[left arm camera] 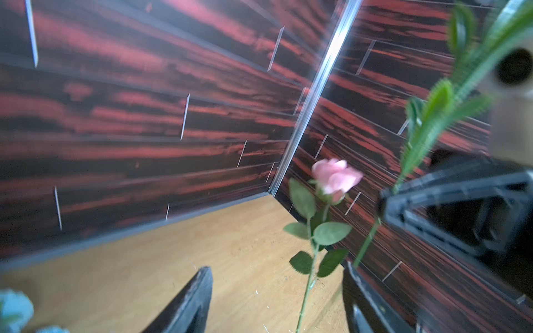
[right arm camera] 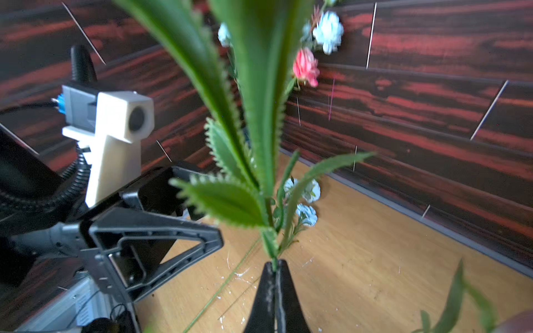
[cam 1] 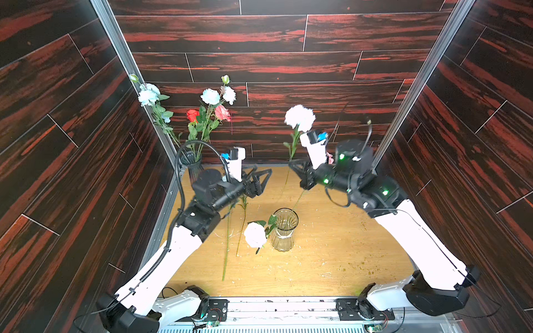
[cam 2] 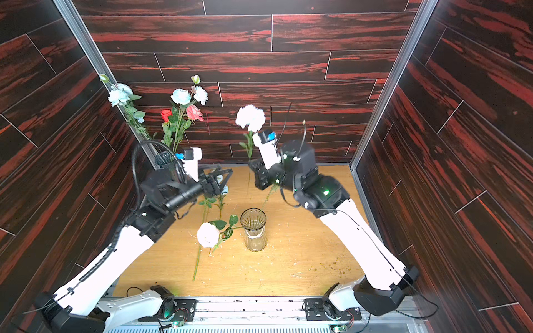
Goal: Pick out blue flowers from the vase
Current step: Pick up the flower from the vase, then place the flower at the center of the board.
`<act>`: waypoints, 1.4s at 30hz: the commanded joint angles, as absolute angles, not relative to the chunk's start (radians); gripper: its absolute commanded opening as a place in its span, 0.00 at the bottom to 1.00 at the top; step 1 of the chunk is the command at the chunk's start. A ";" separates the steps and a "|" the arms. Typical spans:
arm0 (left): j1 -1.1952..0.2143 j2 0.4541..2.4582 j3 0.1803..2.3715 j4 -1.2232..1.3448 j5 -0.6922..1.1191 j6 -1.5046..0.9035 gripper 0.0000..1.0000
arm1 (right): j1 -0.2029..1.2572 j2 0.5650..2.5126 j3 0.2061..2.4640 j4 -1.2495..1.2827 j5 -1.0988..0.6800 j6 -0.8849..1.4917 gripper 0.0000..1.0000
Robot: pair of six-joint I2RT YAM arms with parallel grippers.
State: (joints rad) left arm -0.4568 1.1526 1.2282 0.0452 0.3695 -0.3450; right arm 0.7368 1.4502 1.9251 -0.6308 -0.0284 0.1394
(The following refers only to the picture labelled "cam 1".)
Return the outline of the clear glass vase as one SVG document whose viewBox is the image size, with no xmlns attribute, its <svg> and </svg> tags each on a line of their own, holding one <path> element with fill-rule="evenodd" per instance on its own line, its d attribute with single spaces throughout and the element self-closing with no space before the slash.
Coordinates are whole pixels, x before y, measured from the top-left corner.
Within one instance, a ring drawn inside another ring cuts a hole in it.
<svg viewBox="0 0 533 333">
<path fill-rule="evenodd" d="M 298 215 L 289 208 L 280 208 L 273 216 L 277 218 L 276 228 L 271 234 L 271 245 L 280 252 L 290 251 L 294 247 L 294 232 L 298 226 Z"/>
</svg>

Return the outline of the purple glass vase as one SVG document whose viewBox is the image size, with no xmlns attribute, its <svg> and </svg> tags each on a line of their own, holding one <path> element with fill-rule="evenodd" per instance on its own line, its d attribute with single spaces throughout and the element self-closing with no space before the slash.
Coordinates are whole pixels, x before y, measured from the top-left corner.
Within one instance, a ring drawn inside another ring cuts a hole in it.
<svg viewBox="0 0 533 333">
<path fill-rule="evenodd" d="M 187 170 L 191 185 L 197 181 L 197 178 L 199 177 L 200 173 L 203 171 L 201 161 L 202 161 L 202 157 L 197 158 L 197 154 L 195 154 L 191 150 L 185 150 L 180 155 L 180 158 L 179 158 L 180 170 L 181 171 Z"/>
</svg>

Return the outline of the blue white flower spray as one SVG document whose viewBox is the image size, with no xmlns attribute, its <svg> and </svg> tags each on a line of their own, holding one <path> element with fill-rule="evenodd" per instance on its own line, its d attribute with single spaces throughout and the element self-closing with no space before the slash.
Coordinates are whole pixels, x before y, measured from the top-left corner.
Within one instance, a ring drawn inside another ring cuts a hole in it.
<svg viewBox="0 0 533 333">
<path fill-rule="evenodd" d="M 223 261 L 223 273 L 222 273 L 222 282 L 226 279 L 226 272 L 227 272 L 227 265 L 228 265 L 228 257 L 229 257 L 229 251 L 230 251 L 230 238 L 232 235 L 231 230 L 231 215 L 233 213 L 233 209 L 235 207 L 235 204 L 232 204 L 229 207 L 229 210 L 225 217 L 227 218 L 227 225 L 226 225 L 226 249 L 224 251 L 224 261 Z"/>
</svg>

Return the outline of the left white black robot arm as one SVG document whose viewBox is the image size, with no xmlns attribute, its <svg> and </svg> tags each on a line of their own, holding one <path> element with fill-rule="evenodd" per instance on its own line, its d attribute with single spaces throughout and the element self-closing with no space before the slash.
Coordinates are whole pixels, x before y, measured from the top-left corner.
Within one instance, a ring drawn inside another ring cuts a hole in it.
<svg viewBox="0 0 533 333">
<path fill-rule="evenodd" d="M 104 328 L 108 332 L 158 332 L 180 319 L 201 316 L 209 297 L 198 287 L 190 286 L 162 301 L 158 296 L 218 226 L 221 210 L 243 195 L 261 195 L 271 175 L 271 169 L 252 168 L 241 180 L 225 182 L 216 169 L 202 171 L 192 184 L 192 201 L 172 221 L 165 244 L 124 286 L 98 300 L 97 313 Z"/>
</svg>

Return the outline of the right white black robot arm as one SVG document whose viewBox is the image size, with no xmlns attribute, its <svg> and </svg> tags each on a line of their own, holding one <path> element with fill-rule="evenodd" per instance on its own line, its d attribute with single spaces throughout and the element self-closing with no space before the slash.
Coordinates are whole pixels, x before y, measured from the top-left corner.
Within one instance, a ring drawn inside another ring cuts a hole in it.
<svg viewBox="0 0 533 333">
<path fill-rule="evenodd" d="M 479 269 L 466 265 L 445 247 L 394 179 L 372 171 L 372 149 L 360 140 L 340 142 L 335 161 L 330 163 L 326 139 L 302 135 L 300 140 L 309 157 L 289 164 L 301 179 L 300 186 L 310 190 L 323 185 L 326 190 L 344 192 L 347 204 L 375 219 L 416 265 L 406 279 L 367 285 L 358 296 L 357 313 L 373 320 L 379 312 L 396 307 L 415 308 L 429 316 L 464 309 L 470 297 L 468 288 L 480 278 Z"/>
</svg>

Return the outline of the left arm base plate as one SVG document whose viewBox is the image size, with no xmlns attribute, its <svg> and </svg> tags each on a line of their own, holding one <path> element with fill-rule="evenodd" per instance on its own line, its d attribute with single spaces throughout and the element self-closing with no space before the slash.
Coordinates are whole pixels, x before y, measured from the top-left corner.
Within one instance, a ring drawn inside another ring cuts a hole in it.
<svg viewBox="0 0 533 333">
<path fill-rule="evenodd" d="M 201 304 L 200 314 L 202 322 L 225 322 L 228 317 L 228 299 L 210 298 Z"/>
</svg>

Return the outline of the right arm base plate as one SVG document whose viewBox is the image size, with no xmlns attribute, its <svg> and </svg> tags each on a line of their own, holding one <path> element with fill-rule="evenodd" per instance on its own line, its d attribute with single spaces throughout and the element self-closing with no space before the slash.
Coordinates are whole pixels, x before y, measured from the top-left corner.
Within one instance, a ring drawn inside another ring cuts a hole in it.
<svg viewBox="0 0 533 333">
<path fill-rule="evenodd" d="M 392 311 L 379 311 L 368 301 L 359 301 L 357 298 L 338 298 L 335 300 L 335 309 L 341 321 L 385 321 L 394 320 Z"/>
</svg>

